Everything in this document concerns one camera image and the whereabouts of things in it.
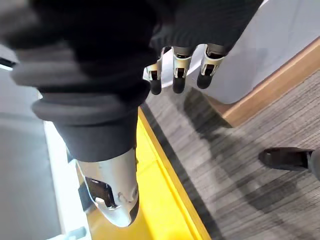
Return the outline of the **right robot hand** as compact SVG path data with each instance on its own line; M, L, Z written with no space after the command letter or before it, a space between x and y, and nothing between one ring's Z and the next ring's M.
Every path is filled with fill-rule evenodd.
M172 48L173 90L184 89L192 54L207 44L204 72L230 52L260 0L3 0L0 42L16 54L12 78L42 97L77 159L94 204L125 228L139 211L138 108L161 91L160 62Z

